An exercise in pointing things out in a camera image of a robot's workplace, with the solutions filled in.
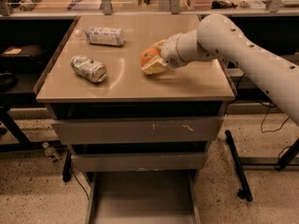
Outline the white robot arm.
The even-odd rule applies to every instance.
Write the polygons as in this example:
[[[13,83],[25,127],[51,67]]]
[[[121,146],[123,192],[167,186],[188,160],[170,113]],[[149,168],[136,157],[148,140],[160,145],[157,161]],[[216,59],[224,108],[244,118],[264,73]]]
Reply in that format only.
[[[299,125],[299,67],[251,42],[230,19],[221,14],[203,18],[196,29],[155,43],[155,54],[141,64],[147,75],[167,66],[227,60],[246,74],[291,120]]]

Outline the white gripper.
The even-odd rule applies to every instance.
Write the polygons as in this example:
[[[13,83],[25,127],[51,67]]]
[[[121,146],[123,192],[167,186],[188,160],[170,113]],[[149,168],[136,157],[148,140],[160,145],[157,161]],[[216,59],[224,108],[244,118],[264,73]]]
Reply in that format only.
[[[154,56],[149,61],[141,62],[141,70],[146,75],[162,73],[167,66],[172,68],[181,67],[184,62],[181,60],[177,50],[180,34],[172,35],[166,40],[160,40],[152,45],[153,48],[161,51],[161,56]]]

